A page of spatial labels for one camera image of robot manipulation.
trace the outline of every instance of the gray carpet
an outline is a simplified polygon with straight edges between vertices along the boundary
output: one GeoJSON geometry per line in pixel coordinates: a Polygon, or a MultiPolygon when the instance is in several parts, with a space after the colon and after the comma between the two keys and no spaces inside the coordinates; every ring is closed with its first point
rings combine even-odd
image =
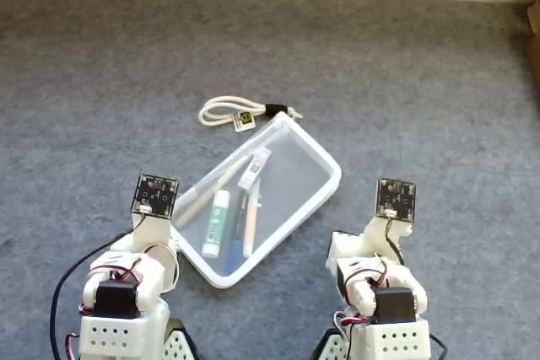
{"type": "MultiPolygon", "coordinates": [[[[340,306],[330,233],[361,231],[380,175],[418,184],[402,245],[449,358],[537,358],[525,16],[428,0],[0,0],[0,358],[50,357],[54,286],[129,226],[140,170],[185,190],[251,135],[197,123],[219,94],[295,106],[343,180],[230,290],[184,263],[167,300],[209,360],[308,358],[340,306]]],[[[63,291],[62,337],[84,274],[63,291]]]]}

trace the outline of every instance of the black cord tag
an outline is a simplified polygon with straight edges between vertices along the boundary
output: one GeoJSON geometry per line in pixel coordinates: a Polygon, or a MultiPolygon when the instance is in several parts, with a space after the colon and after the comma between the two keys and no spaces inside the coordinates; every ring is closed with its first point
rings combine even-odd
{"type": "Polygon", "coordinates": [[[284,111],[285,113],[289,110],[289,107],[286,105],[264,105],[266,117],[274,117],[279,111],[284,111]]]}

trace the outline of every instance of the white cap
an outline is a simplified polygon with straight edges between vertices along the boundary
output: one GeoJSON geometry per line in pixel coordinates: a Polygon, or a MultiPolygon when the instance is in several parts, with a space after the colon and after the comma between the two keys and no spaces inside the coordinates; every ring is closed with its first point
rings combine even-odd
{"type": "Polygon", "coordinates": [[[230,193],[227,190],[218,190],[213,195],[214,207],[222,207],[222,208],[228,209],[229,202],[230,202],[230,193]]]}
{"type": "Polygon", "coordinates": [[[219,245],[204,244],[202,246],[202,255],[205,257],[211,257],[212,259],[217,259],[219,256],[219,245]]]}

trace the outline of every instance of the glue stick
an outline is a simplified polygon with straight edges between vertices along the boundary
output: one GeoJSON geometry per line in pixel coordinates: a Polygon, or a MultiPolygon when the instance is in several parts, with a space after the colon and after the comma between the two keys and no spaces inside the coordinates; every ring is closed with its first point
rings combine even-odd
{"type": "Polygon", "coordinates": [[[208,221],[208,231],[202,246],[202,255],[216,259],[219,256],[219,246],[229,210],[230,193],[227,190],[217,190],[213,196],[212,211],[208,221]]]}

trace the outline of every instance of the white pencil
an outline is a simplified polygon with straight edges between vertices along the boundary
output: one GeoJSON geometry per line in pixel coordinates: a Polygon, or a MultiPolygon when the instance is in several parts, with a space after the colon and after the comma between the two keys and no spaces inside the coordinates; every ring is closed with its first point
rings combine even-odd
{"type": "Polygon", "coordinates": [[[217,181],[208,188],[204,193],[201,194],[200,197],[198,197],[178,218],[178,221],[174,223],[175,228],[182,228],[184,225],[186,225],[194,216],[197,214],[201,208],[203,208],[207,202],[209,202],[212,199],[212,196],[214,193],[223,188],[224,185],[226,185],[229,180],[231,180],[238,170],[241,169],[242,166],[246,163],[247,159],[250,157],[250,154],[244,155],[241,158],[239,158],[237,161],[235,161],[222,175],[217,181]]]}

